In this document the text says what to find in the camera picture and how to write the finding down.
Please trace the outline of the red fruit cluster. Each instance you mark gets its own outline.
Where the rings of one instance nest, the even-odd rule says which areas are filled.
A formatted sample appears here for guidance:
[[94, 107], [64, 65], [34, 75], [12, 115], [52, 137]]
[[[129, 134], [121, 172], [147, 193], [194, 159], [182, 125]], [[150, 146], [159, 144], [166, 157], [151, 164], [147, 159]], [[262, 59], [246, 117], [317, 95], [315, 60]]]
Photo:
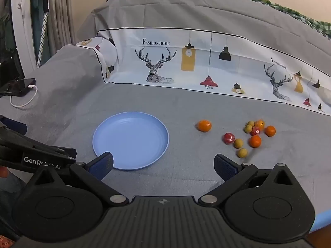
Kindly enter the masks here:
[[254, 126], [252, 128], [252, 131], [250, 132], [250, 134], [252, 136], [259, 136], [260, 135], [260, 132], [261, 132], [261, 129], [258, 126]]

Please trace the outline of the black white striped pole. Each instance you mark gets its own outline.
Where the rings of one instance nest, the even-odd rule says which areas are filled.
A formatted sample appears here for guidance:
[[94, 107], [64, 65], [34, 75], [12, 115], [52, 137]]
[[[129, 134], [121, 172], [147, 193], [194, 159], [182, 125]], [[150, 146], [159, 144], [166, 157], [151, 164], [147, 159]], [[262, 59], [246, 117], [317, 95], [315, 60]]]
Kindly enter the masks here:
[[39, 68], [42, 65], [42, 57], [44, 51], [44, 43], [46, 38], [46, 31], [47, 31], [47, 21], [48, 21], [48, 13], [49, 13], [49, 1], [42, 0], [43, 2], [43, 23], [42, 23], [42, 30], [40, 35], [40, 44], [39, 44], [39, 51], [38, 51], [38, 59], [36, 66]]

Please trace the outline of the orange wrapped fruit cluster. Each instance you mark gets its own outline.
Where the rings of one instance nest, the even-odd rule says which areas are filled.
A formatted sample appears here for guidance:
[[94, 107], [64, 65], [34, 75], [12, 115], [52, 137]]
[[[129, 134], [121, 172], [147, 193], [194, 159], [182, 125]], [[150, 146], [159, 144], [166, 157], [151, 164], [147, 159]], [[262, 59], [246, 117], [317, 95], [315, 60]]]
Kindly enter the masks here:
[[261, 131], [265, 129], [265, 122], [262, 119], [256, 120], [255, 126], [258, 127]]

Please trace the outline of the grey printed sofa cover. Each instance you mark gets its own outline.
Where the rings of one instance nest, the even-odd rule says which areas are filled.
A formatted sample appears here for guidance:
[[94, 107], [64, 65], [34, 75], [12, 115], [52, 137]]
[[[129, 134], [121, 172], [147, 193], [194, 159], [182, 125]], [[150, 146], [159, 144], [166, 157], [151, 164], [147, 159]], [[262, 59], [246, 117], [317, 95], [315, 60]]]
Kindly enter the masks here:
[[[262, 119], [276, 128], [247, 161], [286, 164], [319, 217], [330, 210], [330, 39], [299, 20], [248, 0], [109, 0], [87, 17], [78, 40], [31, 73], [38, 92], [1, 98], [1, 114], [28, 136], [94, 157], [106, 118], [139, 111], [169, 132], [161, 159], [113, 170], [104, 182], [125, 196], [194, 195], [222, 183], [213, 159], [227, 132]], [[200, 120], [212, 129], [201, 132]]]

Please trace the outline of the orange tangerine cluster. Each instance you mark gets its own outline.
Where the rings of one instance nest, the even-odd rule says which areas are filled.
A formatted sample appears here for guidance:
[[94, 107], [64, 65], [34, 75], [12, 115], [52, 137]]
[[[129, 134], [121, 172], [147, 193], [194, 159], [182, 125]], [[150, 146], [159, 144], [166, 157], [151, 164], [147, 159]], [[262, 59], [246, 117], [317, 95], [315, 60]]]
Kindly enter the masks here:
[[276, 128], [272, 125], [269, 125], [267, 126], [265, 129], [264, 129], [264, 133], [268, 136], [268, 137], [273, 137], [275, 136], [276, 134]]
[[248, 141], [250, 147], [252, 148], [258, 148], [261, 146], [262, 139], [258, 135], [252, 136]]

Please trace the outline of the orange tangerine front cluster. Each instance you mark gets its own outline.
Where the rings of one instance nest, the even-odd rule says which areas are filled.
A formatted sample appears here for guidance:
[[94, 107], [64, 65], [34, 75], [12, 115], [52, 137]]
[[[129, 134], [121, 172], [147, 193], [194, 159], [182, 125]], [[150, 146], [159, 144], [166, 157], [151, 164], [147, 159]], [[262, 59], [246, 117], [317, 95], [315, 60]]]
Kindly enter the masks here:
[[258, 148], [261, 146], [262, 139], [258, 135], [252, 136], [248, 141], [250, 147], [252, 148]]

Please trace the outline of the yellow-green longan cluster left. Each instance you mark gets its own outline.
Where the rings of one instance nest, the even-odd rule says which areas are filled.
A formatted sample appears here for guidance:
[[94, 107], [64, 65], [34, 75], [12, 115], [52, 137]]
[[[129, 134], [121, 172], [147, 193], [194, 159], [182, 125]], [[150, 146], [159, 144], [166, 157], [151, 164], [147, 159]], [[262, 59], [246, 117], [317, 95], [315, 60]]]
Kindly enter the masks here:
[[245, 127], [244, 127], [244, 131], [246, 133], [251, 133], [252, 131], [252, 126], [250, 124], [247, 124]]

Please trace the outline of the yellow-green longan front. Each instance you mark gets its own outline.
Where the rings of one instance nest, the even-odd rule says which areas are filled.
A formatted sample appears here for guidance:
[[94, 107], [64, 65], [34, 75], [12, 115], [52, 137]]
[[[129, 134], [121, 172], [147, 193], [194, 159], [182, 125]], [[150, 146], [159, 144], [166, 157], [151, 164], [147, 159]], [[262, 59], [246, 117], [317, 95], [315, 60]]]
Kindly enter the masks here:
[[245, 148], [241, 148], [237, 151], [237, 156], [241, 159], [244, 159], [248, 155], [248, 150]]

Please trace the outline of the blue round plate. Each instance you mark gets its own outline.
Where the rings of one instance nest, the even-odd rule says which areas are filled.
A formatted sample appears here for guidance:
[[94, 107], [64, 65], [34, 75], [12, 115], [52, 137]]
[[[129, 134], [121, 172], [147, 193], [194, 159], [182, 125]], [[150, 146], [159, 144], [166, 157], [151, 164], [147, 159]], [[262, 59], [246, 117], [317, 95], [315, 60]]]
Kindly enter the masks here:
[[158, 118], [129, 111], [113, 115], [96, 128], [92, 147], [97, 156], [110, 152], [118, 170], [139, 170], [157, 162], [169, 146], [169, 132]]

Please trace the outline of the grey curtain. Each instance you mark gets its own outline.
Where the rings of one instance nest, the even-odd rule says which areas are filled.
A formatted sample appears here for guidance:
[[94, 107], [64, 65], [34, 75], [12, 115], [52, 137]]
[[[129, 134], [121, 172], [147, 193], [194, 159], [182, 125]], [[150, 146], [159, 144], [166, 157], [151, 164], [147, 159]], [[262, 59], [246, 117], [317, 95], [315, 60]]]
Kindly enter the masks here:
[[48, 44], [50, 56], [76, 41], [71, 0], [49, 0]]

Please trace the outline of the yellow-green longan cluster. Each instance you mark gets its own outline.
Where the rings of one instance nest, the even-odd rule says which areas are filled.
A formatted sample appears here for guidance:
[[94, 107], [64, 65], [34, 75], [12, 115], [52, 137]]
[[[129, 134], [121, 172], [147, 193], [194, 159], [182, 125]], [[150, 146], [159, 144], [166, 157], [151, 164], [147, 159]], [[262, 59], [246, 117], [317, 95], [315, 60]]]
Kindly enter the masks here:
[[248, 125], [250, 125], [250, 126], [252, 126], [252, 127], [254, 127], [255, 126], [255, 122], [253, 121], [253, 120], [250, 120], [250, 121], [248, 121], [248, 123], [247, 123]]
[[252, 131], [252, 126], [250, 124], [247, 124], [245, 127], [244, 127], [244, 131], [246, 133], [251, 133]]

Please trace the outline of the black phone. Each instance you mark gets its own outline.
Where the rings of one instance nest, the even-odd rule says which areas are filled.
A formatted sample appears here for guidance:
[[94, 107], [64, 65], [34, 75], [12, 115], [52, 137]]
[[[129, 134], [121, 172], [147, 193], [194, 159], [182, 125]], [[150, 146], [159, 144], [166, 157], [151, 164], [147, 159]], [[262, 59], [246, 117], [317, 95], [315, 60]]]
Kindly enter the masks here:
[[35, 78], [12, 80], [1, 87], [0, 95], [22, 97], [30, 91], [30, 86], [35, 84]]

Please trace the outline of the yellow-green longan cluster back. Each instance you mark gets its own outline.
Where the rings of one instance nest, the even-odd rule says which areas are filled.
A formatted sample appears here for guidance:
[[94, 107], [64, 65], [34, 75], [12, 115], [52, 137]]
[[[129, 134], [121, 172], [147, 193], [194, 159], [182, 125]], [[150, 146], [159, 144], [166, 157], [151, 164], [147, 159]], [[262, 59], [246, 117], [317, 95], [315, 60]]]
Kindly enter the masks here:
[[247, 123], [248, 125], [250, 125], [250, 126], [252, 126], [252, 127], [254, 127], [255, 126], [255, 122], [253, 121], [253, 120], [250, 120], [250, 121], [248, 121], [248, 123]]

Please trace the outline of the red fruit front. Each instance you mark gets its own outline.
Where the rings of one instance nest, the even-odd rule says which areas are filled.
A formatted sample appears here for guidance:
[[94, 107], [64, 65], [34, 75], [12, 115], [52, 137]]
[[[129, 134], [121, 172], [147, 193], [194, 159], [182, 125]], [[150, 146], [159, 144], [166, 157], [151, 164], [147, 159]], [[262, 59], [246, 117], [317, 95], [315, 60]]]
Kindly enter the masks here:
[[233, 133], [227, 132], [223, 135], [223, 142], [226, 145], [232, 144], [235, 140], [236, 140], [236, 138]]

